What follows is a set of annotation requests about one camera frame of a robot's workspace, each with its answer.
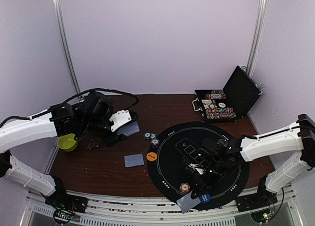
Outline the blue small blind button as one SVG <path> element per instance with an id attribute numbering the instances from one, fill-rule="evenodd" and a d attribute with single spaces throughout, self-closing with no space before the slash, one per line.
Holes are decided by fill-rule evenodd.
<path id="1" fill-rule="evenodd" d="M 198 198 L 201 203 L 208 203 L 211 199 L 211 196 L 209 194 L 202 194 Z"/>

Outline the orange poker chip stack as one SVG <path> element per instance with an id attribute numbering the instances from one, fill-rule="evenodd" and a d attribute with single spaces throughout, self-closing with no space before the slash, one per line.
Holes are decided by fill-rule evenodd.
<path id="1" fill-rule="evenodd" d="M 190 185 L 188 183 L 182 183 L 179 189 L 180 189 L 180 192 L 187 194 L 190 192 Z"/>

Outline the grey playing card deck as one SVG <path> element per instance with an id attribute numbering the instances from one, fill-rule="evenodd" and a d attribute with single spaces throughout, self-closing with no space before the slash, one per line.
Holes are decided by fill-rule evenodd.
<path id="1" fill-rule="evenodd" d="M 134 121 L 134 122 L 125 124 L 122 127 L 120 127 L 117 130 L 117 135 L 123 134 L 125 136 L 130 136 L 130 135 L 133 135 L 133 134 L 138 133 L 138 132 L 140 132 L 138 122 Z"/>

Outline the dealt card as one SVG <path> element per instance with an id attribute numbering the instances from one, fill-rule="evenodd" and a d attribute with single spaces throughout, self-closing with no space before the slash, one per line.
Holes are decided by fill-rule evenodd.
<path id="1" fill-rule="evenodd" d="M 184 214 L 201 203 L 198 197 L 192 198 L 192 191 L 181 197 L 176 201 L 181 212 Z"/>

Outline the purple poker chip stack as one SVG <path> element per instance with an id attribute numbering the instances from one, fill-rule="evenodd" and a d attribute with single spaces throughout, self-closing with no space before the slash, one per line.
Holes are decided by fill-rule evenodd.
<path id="1" fill-rule="evenodd" d="M 151 146 L 153 148 L 157 148 L 159 146 L 159 143 L 160 143 L 159 139 L 157 139 L 157 138 L 151 139 Z"/>

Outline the orange big blind button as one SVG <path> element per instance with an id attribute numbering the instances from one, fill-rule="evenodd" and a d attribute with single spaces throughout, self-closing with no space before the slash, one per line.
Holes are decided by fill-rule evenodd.
<path id="1" fill-rule="evenodd" d="M 158 158 L 158 155 L 157 155 L 157 153 L 155 153 L 155 152 L 149 152 L 149 153 L 146 155 L 146 159 L 147 159 L 148 161 L 156 161 L 157 158 Z"/>

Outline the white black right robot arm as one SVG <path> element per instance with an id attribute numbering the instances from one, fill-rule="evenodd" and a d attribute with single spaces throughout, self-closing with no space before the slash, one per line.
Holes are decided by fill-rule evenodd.
<path id="1" fill-rule="evenodd" d="M 302 172 L 315 167 L 315 122 L 307 114 L 300 114 L 296 122 L 264 134 L 220 139 L 217 143 L 205 138 L 197 154 L 209 163 L 208 166 L 189 164 L 187 167 L 195 179 L 191 198 L 209 193 L 225 171 L 287 151 L 294 153 L 282 167 L 260 179 L 258 190 L 252 196 L 252 202 L 257 207 L 264 206 L 272 194 L 276 194 Z"/>

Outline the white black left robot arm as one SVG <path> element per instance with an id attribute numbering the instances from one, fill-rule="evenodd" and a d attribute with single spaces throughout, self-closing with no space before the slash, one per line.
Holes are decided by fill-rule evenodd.
<path id="1" fill-rule="evenodd" d="M 85 135 L 100 137 L 111 147 L 126 140 L 121 128 L 137 122 L 138 113 L 128 106 L 114 111 L 113 102 L 105 93 L 139 98 L 131 93 L 105 88 L 93 88 L 71 96 L 62 103 L 50 106 L 40 113 L 28 116 L 10 116 L 0 124 L 0 176 L 34 189 L 51 199 L 60 208 L 67 208 L 71 198 L 60 178 L 41 173 L 19 161 L 11 148 L 32 141 L 74 135 L 78 141 Z"/>

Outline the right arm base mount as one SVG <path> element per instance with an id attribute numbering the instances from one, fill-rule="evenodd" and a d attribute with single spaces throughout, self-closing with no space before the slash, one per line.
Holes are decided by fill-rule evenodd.
<path id="1" fill-rule="evenodd" d="M 269 206 L 270 203 L 277 203 L 278 199 L 277 194 L 262 191 L 255 194 L 239 196 L 235 201 L 238 211 L 245 212 Z"/>

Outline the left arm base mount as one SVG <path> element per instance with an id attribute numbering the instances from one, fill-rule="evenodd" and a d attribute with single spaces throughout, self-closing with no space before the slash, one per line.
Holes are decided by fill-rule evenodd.
<path id="1" fill-rule="evenodd" d="M 86 197 L 68 194 L 67 192 L 56 191 L 50 196 L 43 195 L 43 197 L 46 204 L 69 213 L 85 213 L 88 204 Z"/>

